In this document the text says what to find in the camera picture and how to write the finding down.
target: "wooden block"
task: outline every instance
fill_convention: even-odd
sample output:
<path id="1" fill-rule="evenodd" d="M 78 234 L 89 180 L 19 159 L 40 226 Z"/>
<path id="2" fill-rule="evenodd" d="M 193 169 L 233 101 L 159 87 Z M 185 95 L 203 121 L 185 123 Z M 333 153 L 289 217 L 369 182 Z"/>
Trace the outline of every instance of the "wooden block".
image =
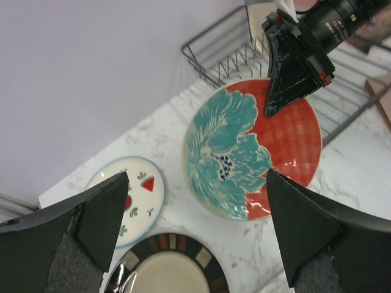
<path id="1" fill-rule="evenodd" d="M 391 83 L 391 73 L 383 76 L 379 76 L 377 80 L 385 82 L 386 84 Z M 375 81 L 373 79 L 367 79 L 365 82 L 365 89 L 367 92 L 373 96 L 380 92 L 384 88 L 384 84 Z M 385 122 L 388 124 L 391 129 L 391 90 L 389 90 L 379 101 L 379 111 L 382 114 Z"/>

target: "metal rack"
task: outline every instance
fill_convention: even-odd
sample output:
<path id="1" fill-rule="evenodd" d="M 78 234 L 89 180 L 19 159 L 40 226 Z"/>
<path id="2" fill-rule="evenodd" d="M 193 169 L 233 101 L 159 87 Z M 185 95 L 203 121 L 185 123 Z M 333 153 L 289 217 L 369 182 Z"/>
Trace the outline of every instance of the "metal rack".
<path id="1" fill-rule="evenodd" d="M 381 48 L 391 60 L 391 48 L 356 38 Z M 264 44 L 264 39 L 252 40 L 246 6 L 240 6 L 185 43 L 181 50 L 198 75 L 216 89 L 240 79 L 267 77 Z M 346 43 L 329 57 L 336 68 L 335 79 L 307 97 L 318 117 L 324 147 L 391 89 L 391 83 L 376 79 L 391 73 L 391 61 L 389 65 L 380 64 Z M 369 97 L 364 88 L 367 78 L 384 88 Z"/>

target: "flower center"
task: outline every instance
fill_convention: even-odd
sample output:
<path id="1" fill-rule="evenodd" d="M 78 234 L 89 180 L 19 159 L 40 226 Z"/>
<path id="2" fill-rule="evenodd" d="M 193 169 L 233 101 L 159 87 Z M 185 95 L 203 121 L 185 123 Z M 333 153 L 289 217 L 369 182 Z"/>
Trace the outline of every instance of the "flower center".
<path id="1" fill-rule="evenodd" d="M 217 156 L 213 153 L 210 154 L 216 160 L 219 161 L 221 169 L 219 170 L 220 179 L 226 180 L 230 176 L 230 171 L 232 168 L 232 162 L 228 156 Z"/>

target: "teal flower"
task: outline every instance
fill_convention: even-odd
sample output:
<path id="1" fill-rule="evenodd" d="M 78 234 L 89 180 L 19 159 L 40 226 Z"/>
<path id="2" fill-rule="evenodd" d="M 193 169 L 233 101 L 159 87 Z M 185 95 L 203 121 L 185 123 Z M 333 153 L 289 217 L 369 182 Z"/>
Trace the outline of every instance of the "teal flower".
<path id="1" fill-rule="evenodd" d="M 247 219 L 247 193 L 258 192 L 272 168 L 269 151 L 250 131 L 258 116 L 252 95 L 222 89 L 194 117 L 183 147 L 185 177 L 206 206 Z"/>

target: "plate rim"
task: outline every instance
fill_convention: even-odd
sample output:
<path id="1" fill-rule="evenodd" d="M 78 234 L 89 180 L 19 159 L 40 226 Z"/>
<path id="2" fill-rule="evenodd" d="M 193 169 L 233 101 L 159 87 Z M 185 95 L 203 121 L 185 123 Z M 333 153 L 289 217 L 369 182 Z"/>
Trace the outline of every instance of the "plate rim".
<path id="1" fill-rule="evenodd" d="M 163 201 L 161 203 L 161 207 L 159 208 L 159 212 L 156 216 L 156 219 L 154 221 L 152 221 L 152 224 L 148 227 L 148 229 L 146 231 L 144 231 L 143 234 L 141 234 L 137 239 L 127 243 L 127 244 L 123 244 L 123 245 L 119 245 L 119 246 L 115 246 L 115 249 L 121 249 L 121 248 L 125 248 L 129 245 L 133 245 L 135 244 L 136 242 L 140 241 L 140 239 L 142 239 L 146 234 L 148 234 L 151 229 L 153 228 L 153 226 L 155 225 L 155 223 L 158 221 L 159 217 L 160 217 L 160 214 L 163 210 L 163 206 L 165 205 L 166 203 L 166 198 L 167 198 L 167 179 L 166 177 L 164 176 L 164 173 L 163 171 L 159 168 L 158 165 L 156 165 L 154 162 L 152 162 L 151 160 L 147 159 L 146 157 L 142 157 L 142 156 L 122 156 L 122 157 L 118 157 L 117 159 L 113 159 L 111 160 L 110 162 L 104 164 L 102 167 L 100 167 L 92 176 L 91 178 L 88 180 L 87 184 L 84 186 L 83 188 L 83 192 L 87 190 L 87 186 L 91 183 L 91 181 L 97 176 L 97 174 L 99 174 L 99 172 L 106 168 L 107 166 L 111 165 L 111 164 L 114 164 L 118 161 L 121 161 L 121 160 L 124 160 L 124 159 L 143 159 L 149 163 L 151 163 L 153 166 L 155 166 L 155 168 L 159 171 L 159 174 L 160 176 L 162 177 L 162 181 L 163 181 Z"/>
<path id="2" fill-rule="evenodd" d="M 160 237 L 160 235 L 166 235 L 166 236 L 169 237 L 170 234 L 174 234 L 174 235 L 176 235 L 176 236 L 184 236 L 185 238 L 192 239 L 193 241 L 196 241 L 200 246 L 202 246 L 202 248 L 206 249 L 206 250 L 211 254 L 212 258 L 214 258 L 214 259 L 217 261 L 217 263 L 219 264 L 219 267 L 220 267 L 220 269 L 221 269 L 221 271 L 222 271 L 223 277 L 225 278 L 225 282 L 226 282 L 226 284 L 227 284 L 227 289 L 228 289 L 228 292 L 227 292 L 227 293 L 231 293 L 230 284 L 229 284 L 229 282 L 228 282 L 228 277 L 227 277 L 228 274 L 226 273 L 224 267 L 222 266 L 221 262 L 217 259 L 217 257 L 215 256 L 215 254 L 214 254 L 206 245 L 204 245 L 198 238 L 196 238 L 196 237 L 194 237 L 194 236 L 190 236 L 190 235 L 183 234 L 183 233 L 178 232 L 178 231 L 174 231 L 174 232 L 160 232 L 160 233 L 157 232 L 157 233 L 155 233 L 155 234 L 149 235 L 149 236 L 146 237 L 146 238 L 141 239 L 141 240 L 138 241 L 137 243 L 134 243 L 132 247 L 130 247 L 129 249 L 127 249 L 127 251 L 121 256 L 121 258 L 119 259 L 119 261 L 117 261 L 117 263 L 116 263 L 115 266 L 113 267 L 113 270 L 112 270 L 111 273 L 110 273 L 110 276 L 109 276 L 109 278 L 108 278 L 108 280 L 107 280 L 107 283 L 106 283 L 106 285 L 105 285 L 105 287 L 104 287 L 104 291 L 103 291 L 103 292 L 106 293 L 107 287 L 108 287 L 108 285 L 110 284 L 111 278 L 113 277 L 113 274 L 114 274 L 115 270 L 118 268 L 118 266 L 120 266 L 121 264 L 123 264 L 123 260 L 125 259 L 125 256 L 126 256 L 126 254 L 127 254 L 129 251 L 132 251 L 132 249 L 133 249 L 136 245 L 138 245 L 138 244 L 140 244 L 140 243 L 142 243 L 142 242 L 144 242 L 144 241 L 147 241 L 147 240 L 149 240 L 150 238 L 153 238 L 153 237 Z M 193 262 L 197 265 L 197 267 L 200 268 L 200 270 L 201 270 L 203 276 L 206 278 L 206 275 L 204 274 L 203 269 L 200 267 L 200 265 L 199 265 L 197 262 L 195 262 L 192 258 L 190 258 L 188 255 L 184 254 L 184 253 L 181 252 L 181 251 L 177 251 L 177 250 L 163 250 L 163 251 L 158 251 L 158 252 L 155 252 L 155 253 L 152 253 L 151 255 L 149 255 L 148 258 L 151 257 L 151 256 L 153 256 L 153 255 L 156 255 L 156 254 L 158 254 L 158 253 L 164 253 L 164 252 L 170 252 L 170 251 L 171 251 L 171 252 L 176 252 L 176 253 L 179 253 L 179 254 L 181 254 L 181 255 L 187 256 L 191 261 L 193 261 Z M 134 268 L 131 270 L 131 273 L 134 272 L 134 271 L 137 271 L 137 268 L 138 268 L 138 266 L 139 266 L 141 263 L 142 263 L 142 262 L 140 262 L 139 264 L 137 264 L 136 266 L 134 266 Z"/>
<path id="3" fill-rule="evenodd" d="M 189 129 L 190 129 L 190 126 L 192 125 L 192 122 L 194 121 L 194 118 L 196 117 L 196 115 L 198 114 L 198 112 L 201 110 L 201 108 L 203 107 L 203 105 L 209 101 L 215 94 L 217 94 L 220 90 L 224 89 L 224 88 L 227 88 L 227 87 L 230 87 L 231 85 L 233 84 L 237 84 L 239 82 L 244 82 L 244 81 L 264 81 L 264 80 L 271 80 L 270 77 L 265 77 L 265 78 L 248 78 L 248 79 L 240 79 L 240 80 L 237 80 L 237 81 L 233 81 L 233 82 L 230 82 L 229 84 L 225 84 L 225 85 L 222 85 L 221 87 L 219 87 L 218 89 L 216 89 L 208 98 L 205 102 L 203 102 L 198 108 L 197 110 L 195 111 L 195 113 L 193 114 L 193 116 L 191 117 L 190 121 L 189 121 L 189 124 L 187 125 L 186 127 L 186 132 L 185 132 L 185 135 L 183 136 L 183 140 L 182 140 L 182 144 L 181 144 L 181 172 L 182 172 L 182 177 L 183 177 L 183 180 L 185 181 L 185 184 L 186 184 L 186 187 L 187 189 L 189 190 L 190 194 L 195 198 L 195 200 L 201 205 L 203 206 L 207 211 L 211 212 L 212 214 L 214 215 L 217 215 L 219 217 L 222 217 L 223 219 L 226 219 L 226 220 L 231 220 L 231 221 L 242 221 L 242 222 L 246 222 L 246 221 L 249 221 L 249 222 L 252 222 L 252 221 L 258 221 L 258 220 L 262 220 L 262 219 L 265 219 L 265 218 L 268 218 L 271 216 L 271 214 L 265 216 L 265 217 L 261 217 L 261 218 L 258 218 L 258 219 L 233 219 L 233 218 L 228 218 L 226 217 L 225 215 L 222 215 L 221 213 L 218 213 L 214 210 L 212 210 L 211 208 L 209 208 L 209 206 L 203 204 L 197 196 L 195 196 L 193 194 L 193 192 L 191 191 L 191 188 L 190 188 L 190 183 L 188 182 L 188 180 L 186 179 L 186 174 L 185 174 L 185 160 L 183 159 L 183 153 L 184 153 L 184 148 L 185 148 L 185 141 L 186 141 L 186 137 L 188 135 L 188 132 L 189 132 Z M 314 108 L 311 106 L 311 104 L 307 101 L 307 99 L 304 97 L 305 101 L 307 102 L 307 104 L 310 106 L 315 118 L 316 118 L 316 122 L 318 123 L 318 127 L 319 127 L 319 133 L 320 133 L 320 155 L 319 155 L 319 159 L 318 159 L 318 164 L 317 164 L 317 167 L 315 169 L 315 172 L 314 174 L 312 175 L 312 178 L 311 178 L 311 181 L 313 180 L 313 178 L 315 177 L 315 173 L 316 173 L 316 170 L 318 169 L 319 167 L 319 164 L 320 164 L 320 160 L 322 158 L 322 150 L 323 150 L 323 140 L 322 140 L 322 130 L 320 128 L 320 124 L 319 124 L 319 119 L 318 117 L 316 116 L 316 113 L 315 113 L 315 110 Z"/>

